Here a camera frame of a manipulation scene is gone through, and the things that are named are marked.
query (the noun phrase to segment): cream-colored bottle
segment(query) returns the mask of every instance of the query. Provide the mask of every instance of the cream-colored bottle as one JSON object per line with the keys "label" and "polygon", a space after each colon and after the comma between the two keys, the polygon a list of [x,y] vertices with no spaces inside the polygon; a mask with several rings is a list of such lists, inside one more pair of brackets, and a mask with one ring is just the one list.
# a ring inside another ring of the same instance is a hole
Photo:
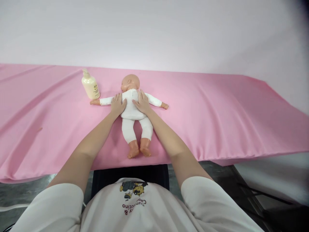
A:
{"label": "cream-colored bottle", "polygon": [[88,97],[92,100],[98,99],[100,97],[100,91],[96,79],[93,76],[90,76],[87,69],[83,69],[83,78],[81,82],[86,90]]}

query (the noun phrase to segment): white wall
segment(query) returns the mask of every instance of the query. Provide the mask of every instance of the white wall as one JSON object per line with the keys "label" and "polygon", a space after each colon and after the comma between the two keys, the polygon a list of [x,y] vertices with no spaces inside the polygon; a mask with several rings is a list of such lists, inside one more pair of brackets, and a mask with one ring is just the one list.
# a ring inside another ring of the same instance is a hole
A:
{"label": "white wall", "polygon": [[[0,63],[245,74],[309,114],[308,20],[297,1],[1,0]],[[307,156],[237,169],[304,202],[308,192],[291,176],[307,170],[295,160]]]}

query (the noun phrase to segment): t-shirt sleeve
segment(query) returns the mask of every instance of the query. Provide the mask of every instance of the t-shirt sleeve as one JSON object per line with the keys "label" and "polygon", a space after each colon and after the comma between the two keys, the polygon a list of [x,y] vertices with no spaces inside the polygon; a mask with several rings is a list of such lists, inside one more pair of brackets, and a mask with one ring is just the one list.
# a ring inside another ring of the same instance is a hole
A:
{"label": "t-shirt sleeve", "polygon": [[217,231],[263,231],[216,182],[208,178],[186,179],[181,194],[195,219]]}
{"label": "t-shirt sleeve", "polygon": [[74,184],[58,184],[39,193],[11,232],[80,231],[84,194]]}
{"label": "t-shirt sleeve", "polygon": [[154,106],[157,106],[157,107],[160,107],[162,105],[162,101],[160,101],[159,99],[155,98],[154,96],[148,94],[148,93],[145,93],[145,95],[148,97],[149,99],[149,103],[154,105]]}
{"label": "t-shirt sleeve", "polygon": [[112,103],[113,97],[101,98],[100,105],[110,105]]}

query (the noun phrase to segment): bottle label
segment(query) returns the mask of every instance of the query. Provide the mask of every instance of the bottle label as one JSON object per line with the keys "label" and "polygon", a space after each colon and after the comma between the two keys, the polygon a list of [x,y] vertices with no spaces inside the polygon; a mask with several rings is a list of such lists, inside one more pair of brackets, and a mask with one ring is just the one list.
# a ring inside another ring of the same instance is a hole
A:
{"label": "bottle label", "polygon": [[95,96],[96,96],[96,97],[99,96],[99,88],[98,88],[98,85],[97,85],[97,84],[94,85],[93,88],[94,88],[94,91],[93,91],[93,92],[96,94]]}

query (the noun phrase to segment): floor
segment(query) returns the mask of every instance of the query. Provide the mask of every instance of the floor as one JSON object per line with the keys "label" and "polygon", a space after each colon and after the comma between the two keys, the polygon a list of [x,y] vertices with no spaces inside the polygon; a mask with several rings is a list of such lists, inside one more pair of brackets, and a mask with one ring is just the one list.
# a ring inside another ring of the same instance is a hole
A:
{"label": "floor", "polygon": [[[221,167],[211,161],[200,162],[209,175],[242,207],[254,211],[251,202],[244,196],[243,190],[237,185],[242,178],[235,172],[233,166]],[[177,184],[175,173],[171,165],[168,166],[170,191],[182,200],[180,189]],[[22,184],[2,184],[0,183],[0,206],[6,207],[15,204],[30,203],[36,195],[43,191],[55,175],[45,176],[39,180]],[[90,201],[93,172],[89,175],[84,202]],[[0,232],[15,223],[25,208],[17,208],[7,212],[0,212]],[[268,231],[261,220],[252,217],[253,220],[265,231]]]}

